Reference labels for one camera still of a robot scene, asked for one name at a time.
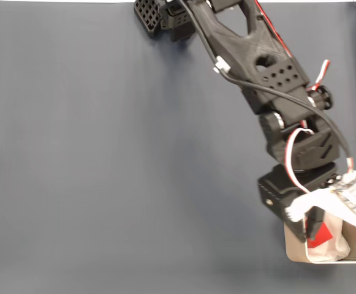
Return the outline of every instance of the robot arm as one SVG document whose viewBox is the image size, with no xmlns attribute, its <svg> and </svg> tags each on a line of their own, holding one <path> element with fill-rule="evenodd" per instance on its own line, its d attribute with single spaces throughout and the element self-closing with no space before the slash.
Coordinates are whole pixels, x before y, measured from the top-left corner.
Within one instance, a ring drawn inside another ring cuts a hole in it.
<svg viewBox="0 0 356 294">
<path fill-rule="evenodd" d="M 216 18 L 216 13 L 235 5 L 247 19 L 246 37 Z M 323 220 L 323 208 L 336 207 L 322 199 L 334 190 L 331 185 L 341 180 L 333 162 L 339 157 L 339 147 L 350 159 L 350 172 L 353 170 L 346 139 L 324 113 L 333 105 L 327 88 L 319 84 L 307 88 L 308 77 L 257 0 L 136 0 L 134 10 L 150 37 L 169 30 L 174 42 L 197 31 L 215 71 L 240 87 L 259 117 L 267 152 L 279 162 L 258 180 L 263 204 L 300 241 L 314 238 Z M 295 140 L 292 149 L 290 142 Z M 356 211 L 350 207 L 343 211 L 338 216 L 356 224 Z M 305 217 L 307 227 L 303 230 Z"/>
</svg>

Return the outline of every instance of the red paper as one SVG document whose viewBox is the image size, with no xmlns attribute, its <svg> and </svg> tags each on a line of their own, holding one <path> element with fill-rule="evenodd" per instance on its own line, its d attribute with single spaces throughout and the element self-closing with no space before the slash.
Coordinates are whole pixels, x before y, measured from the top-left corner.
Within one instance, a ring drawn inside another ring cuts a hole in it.
<svg viewBox="0 0 356 294">
<path fill-rule="evenodd" d="M 326 241 L 332 239 L 333 236 L 331 235 L 329 229 L 325 224 L 322 224 L 319 228 L 317 235 L 315 236 L 315 240 L 311 240 L 310 238 L 307 239 L 307 247 L 308 248 L 315 248 Z"/>
</svg>

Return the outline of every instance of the table surface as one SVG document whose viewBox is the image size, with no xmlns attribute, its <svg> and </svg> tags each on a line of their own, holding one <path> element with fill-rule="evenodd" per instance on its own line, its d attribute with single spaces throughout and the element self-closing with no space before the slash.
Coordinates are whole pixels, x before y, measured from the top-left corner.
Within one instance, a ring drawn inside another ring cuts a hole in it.
<svg viewBox="0 0 356 294">
<path fill-rule="evenodd" d="M 356 161 L 356 3 L 263 6 L 312 80 L 331 59 Z M 132 4 L 0 2 L 0 293 L 356 293 L 356 265 L 286 257 L 274 165 L 197 37 L 149 40 Z"/>
</svg>

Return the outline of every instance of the plastic bag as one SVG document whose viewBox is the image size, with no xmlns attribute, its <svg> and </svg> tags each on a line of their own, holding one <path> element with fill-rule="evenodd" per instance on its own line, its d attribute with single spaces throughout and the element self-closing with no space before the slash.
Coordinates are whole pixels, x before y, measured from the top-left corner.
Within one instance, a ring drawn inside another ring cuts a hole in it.
<svg viewBox="0 0 356 294">
<path fill-rule="evenodd" d="M 350 247 L 342 234 L 343 220 L 325 212 L 324 223 L 329 229 L 332 239 L 308 249 L 311 260 L 316 262 L 335 262 L 349 255 Z"/>
</svg>

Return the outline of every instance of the black cable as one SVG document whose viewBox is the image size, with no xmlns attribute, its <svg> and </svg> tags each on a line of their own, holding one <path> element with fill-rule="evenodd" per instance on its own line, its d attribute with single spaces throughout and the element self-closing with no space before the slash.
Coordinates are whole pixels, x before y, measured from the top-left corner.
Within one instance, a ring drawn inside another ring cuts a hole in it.
<svg viewBox="0 0 356 294">
<path fill-rule="evenodd" d="M 223 70 L 220 70 L 220 74 L 229 82 L 238 85 L 238 86 L 242 86 L 242 87 L 247 87 L 247 88 L 252 88 L 252 89 L 256 89 L 259 91 L 263 91 L 263 92 L 267 92 L 273 95 L 276 95 L 278 97 L 281 97 L 285 100 L 291 101 L 297 105 L 300 105 L 302 107 L 304 107 L 307 110 L 310 110 L 312 112 L 314 112 L 317 116 L 319 116 L 320 118 L 323 119 L 323 121 L 329 126 L 329 128 L 331 130 L 333 130 L 333 132 L 335 133 L 339 144 L 341 145 L 342 149 L 345 151 L 346 153 L 346 157 L 352 157 L 351 153 L 350 153 L 350 149 L 349 149 L 349 145 L 347 140 L 345 139 L 343 133 L 340 131 L 340 129 L 338 128 L 338 126 L 333 122 L 333 120 L 324 112 L 322 112 L 321 110 L 313 107 L 312 105 L 310 105 L 309 103 L 300 100 L 299 98 L 296 98 L 292 95 L 289 95 L 287 93 L 281 92 L 281 91 L 277 91 L 262 85 L 258 85 L 258 84 L 254 84 L 254 83 L 250 83 L 248 81 L 240 81 L 240 80 L 236 80 L 234 78 L 231 78 L 228 74 L 226 74 Z"/>
<path fill-rule="evenodd" d="M 205 33 L 203 32 L 203 29 L 201 28 L 199 22 L 197 21 L 197 19 L 195 18 L 194 14 L 192 13 L 190 7 L 186 4 L 186 2 L 184 0 L 178 0 L 178 2 L 180 3 L 180 5 L 186 10 L 187 14 L 190 16 L 191 21 L 193 22 L 193 25 L 195 27 L 195 30 L 197 31 L 206 51 L 208 52 L 212 62 L 214 64 L 216 64 L 218 62 L 217 58 L 215 57 L 213 50 L 210 47 L 210 44 L 208 42 L 208 40 L 205 37 Z M 329 128 L 331 130 L 333 130 L 333 132 L 335 133 L 339 144 L 341 145 L 342 149 L 344 150 L 344 152 L 346 153 L 346 157 L 352 157 L 352 154 L 350 152 L 349 149 L 349 145 L 347 140 L 345 139 L 343 133 L 338 129 L 337 125 L 333 122 L 333 120 L 324 112 L 318 110 L 317 108 L 313 107 L 312 105 L 310 105 L 309 103 L 300 100 L 297 97 L 294 97 L 292 95 L 289 95 L 287 93 L 275 90 L 275 89 L 271 89 L 268 88 L 266 86 L 262 86 L 262 85 L 258 85 L 255 83 L 251 83 L 249 81 L 241 81 L 241 80 L 236 80 L 234 78 L 232 78 L 230 75 L 228 75 L 224 70 L 220 70 L 220 74 L 222 75 L 223 78 L 225 78 L 227 81 L 229 81 L 230 83 L 233 83 L 235 85 L 241 86 L 241 87 L 246 87 L 246 88 L 252 88 L 252 89 L 256 89 L 258 91 L 263 91 L 263 92 L 267 92 L 273 95 L 276 95 L 280 98 L 286 99 L 288 101 L 291 101 L 297 105 L 300 105 L 301 107 L 304 107 L 307 110 L 310 110 L 311 112 L 315 113 L 317 116 L 319 116 L 320 118 L 323 119 L 323 121 L 325 121 L 325 123 L 329 126 Z"/>
</svg>

